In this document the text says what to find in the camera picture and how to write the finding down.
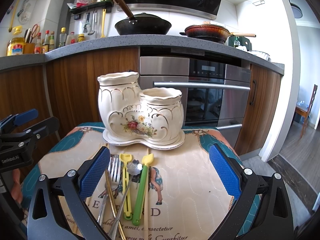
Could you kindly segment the person left hand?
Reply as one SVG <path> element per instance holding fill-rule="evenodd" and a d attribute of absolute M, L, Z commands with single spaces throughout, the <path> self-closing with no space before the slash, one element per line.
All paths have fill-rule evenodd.
<path fill-rule="evenodd" d="M 23 194 L 22 194 L 21 185 L 20 185 L 20 175 L 21 173 L 18 168 L 12 170 L 13 186 L 11 189 L 11 196 L 19 204 L 21 204 L 23 199 Z"/>

